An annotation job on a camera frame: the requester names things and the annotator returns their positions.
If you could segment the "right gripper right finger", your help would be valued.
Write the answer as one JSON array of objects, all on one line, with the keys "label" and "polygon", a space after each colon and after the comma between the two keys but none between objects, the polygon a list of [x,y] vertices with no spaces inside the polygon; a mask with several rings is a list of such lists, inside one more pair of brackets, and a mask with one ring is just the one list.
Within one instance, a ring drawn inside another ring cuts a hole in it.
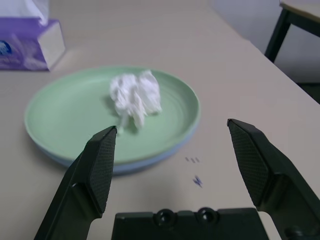
[{"label": "right gripper right finger", "polygon": [[242,179],[259,212],[277,227],[318,227],[320,200],[300,172],[254,125],[228,119]]}]

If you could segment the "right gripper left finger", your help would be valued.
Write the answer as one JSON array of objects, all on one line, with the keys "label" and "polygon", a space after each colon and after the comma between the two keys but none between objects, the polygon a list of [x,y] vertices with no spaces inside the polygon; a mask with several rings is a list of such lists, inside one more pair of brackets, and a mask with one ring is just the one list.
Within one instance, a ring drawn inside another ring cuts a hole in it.
[{"label": "right gripper left finger", "polygon": [[85,240],[102,218],[113,177],[117,128],[96,133],[65,172],[36,240]]}]

